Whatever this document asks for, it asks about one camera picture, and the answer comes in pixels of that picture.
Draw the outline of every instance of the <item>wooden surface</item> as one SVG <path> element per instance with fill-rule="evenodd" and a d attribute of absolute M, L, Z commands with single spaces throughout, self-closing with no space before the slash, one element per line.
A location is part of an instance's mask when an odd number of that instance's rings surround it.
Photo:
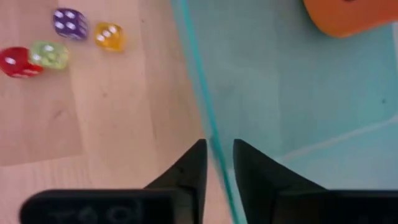
<path fill-rule="evenodd" d="M 127 49 L 105 52 L 56 35 L 52 10 L 71 7 L 121 25 Z M 3 0 L 0 48 L 65 44 L 68 69 L 30 80 L 0 75 L 0 223 L 51 188 L 140 188 L 203 137 L 198 108 L 164 0 Z M 231 223 L 213 166 L 205 223 Z"/>

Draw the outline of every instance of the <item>glass pane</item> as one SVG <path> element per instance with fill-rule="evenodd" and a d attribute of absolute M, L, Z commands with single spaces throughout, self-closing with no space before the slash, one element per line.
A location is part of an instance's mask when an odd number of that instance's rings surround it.
<path fill-rule="evenodd" d="M 335 39 L 302 1 L 172 2 L 236 222 L 236 138 L 326 188 L 398 187 L 392 26 Z"/>

